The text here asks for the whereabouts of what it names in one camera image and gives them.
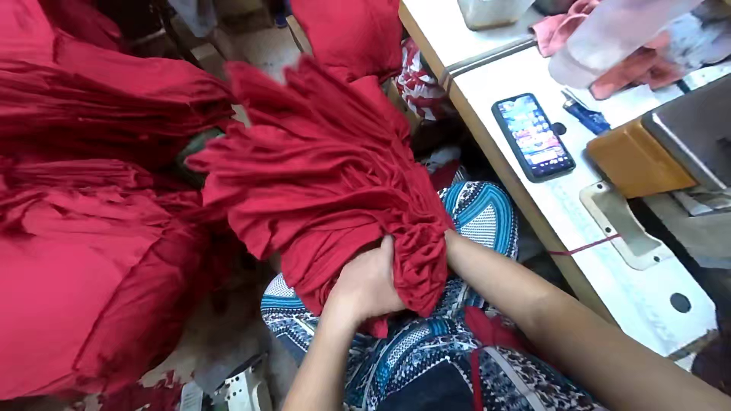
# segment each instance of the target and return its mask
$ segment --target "forearm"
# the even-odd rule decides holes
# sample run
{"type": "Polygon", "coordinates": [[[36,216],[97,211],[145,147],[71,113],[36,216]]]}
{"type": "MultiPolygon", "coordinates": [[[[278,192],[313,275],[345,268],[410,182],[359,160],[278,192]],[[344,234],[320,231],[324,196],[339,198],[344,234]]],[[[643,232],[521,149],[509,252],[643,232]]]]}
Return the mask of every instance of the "forearm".
{"type": "Polygon", "coordinates": [[[342,410],[345,366],[356,327],[325,304],[283,411],[342,410]]]}
{"type": "Polygon", "coordinates": [[[629,338],[527,268],[454,232],[452,269],[542,355],[614,410],[731,409],[731,400],[629,338]]]}

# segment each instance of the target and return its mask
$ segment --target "stack of red fabric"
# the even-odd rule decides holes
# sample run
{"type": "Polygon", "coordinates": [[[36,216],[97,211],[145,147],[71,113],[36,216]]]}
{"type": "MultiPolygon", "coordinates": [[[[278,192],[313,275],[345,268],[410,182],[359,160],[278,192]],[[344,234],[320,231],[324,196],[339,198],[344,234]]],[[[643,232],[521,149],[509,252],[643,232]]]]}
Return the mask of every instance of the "stack of red fabric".
{"type": "Polygon", "coordinates": [[[200,193],[119,159],[169,164],[228,87],[120,53],[90,4],[0,2],[0,399],[136,381],[225,274],[200,193]]]}
{"type": "Polygon", "coordinates": [[[200,193],[118,160],[0,162],[0,399],[136,381],[225,274],[185,218],[200,193]]]}
{"type": "MultiPolygon", "coordinates": [[[[64,2],[74,4],[84,0],[64,2]]],[[[92,7],[71,13],[42,5],[54,3],[0,2],[0,154],[116,158],[155,168],[171,162],[191,135],[233,114],[219,79],[185,61],[101,48],[53,25],[76,27],[72,16],[101,27],[77,35],[113,32],[92,7]]]]}
{"type": "MultiPolygon", "coordinates": [[[[231,126],[188,158],[210,173],[204,203],[227,212],[256,257],[281,251],[285,281],[315,314],[343,265],[392,234],[395,288],[406,307],[429,315],[447,279],[452,222],[376,78],[349,85],[309,56],[286,72],[286,86],[247,64],[228,71],[254,126],[231,126]]],[[[385,319],[369,331],[385,336],[385,319]]]]}

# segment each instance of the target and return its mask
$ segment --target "person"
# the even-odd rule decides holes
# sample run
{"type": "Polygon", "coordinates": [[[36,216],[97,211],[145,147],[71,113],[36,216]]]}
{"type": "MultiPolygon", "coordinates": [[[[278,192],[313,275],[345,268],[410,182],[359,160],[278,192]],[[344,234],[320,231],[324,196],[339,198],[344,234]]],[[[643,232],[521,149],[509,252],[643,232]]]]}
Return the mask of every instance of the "person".
{"type": "Polygon", "coordinates": [[[270,283],[262,316],[301,362],[283,410],[731,410],[723,393],[515,262],[500,188],[460,182],[439,196],[455,221],[444,239],[456,275],[430,317],[396,314],[386,339],[357,332],[404,310],[388,235],[343,267],[320,317],[281,274],[270,283]],[[476,325],[475,309],[489,320],[476,325]],[[485,335],[495,340],[483,345],[485,335]]]}

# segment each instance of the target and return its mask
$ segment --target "plastic container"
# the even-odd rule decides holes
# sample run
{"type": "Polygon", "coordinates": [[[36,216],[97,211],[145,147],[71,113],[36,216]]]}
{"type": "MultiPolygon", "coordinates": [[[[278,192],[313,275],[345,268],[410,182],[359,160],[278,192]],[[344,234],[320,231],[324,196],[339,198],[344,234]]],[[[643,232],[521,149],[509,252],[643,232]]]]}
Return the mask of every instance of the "plastic container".
{"type": "Polygon", "coordinates": [[[604,0],[551,57],[548,71],[566,86],[589,87],[701,1],[604,0]]]}
{"type": "Polygon", "coordinates": [[[513,24],[535,0],[457,0],[470,30],[513,24]]]}

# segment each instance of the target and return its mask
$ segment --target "red thread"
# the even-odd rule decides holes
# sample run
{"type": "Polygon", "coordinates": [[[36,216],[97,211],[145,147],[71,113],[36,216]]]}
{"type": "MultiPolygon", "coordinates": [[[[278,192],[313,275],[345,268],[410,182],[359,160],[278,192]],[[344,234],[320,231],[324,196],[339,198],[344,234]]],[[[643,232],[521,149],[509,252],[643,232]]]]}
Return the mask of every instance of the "red thread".
{"type": "Polygon", "coordinates": [[[579,247],[577,249],[573,249],[571,251],[549,251],[548,254],[554,254],[554,255],[571,255],[571,254],[575,254],[575,253],[577,253],[579,251],[583,251],[585,249],[589,249],[589,248],[591,248],[593,246],[596,246],[597,244],[606,243],[607,241],[611,241],[611,240],[613,240],[615,238],[619,238],[619,236],[620,236],[619,234],[610,235],[609,237],[602,238],[599,241],[595,241],[595,242],[593,242],[591,244],[586,244],[585,246],[581,246],[581,247],[579,247]]]}

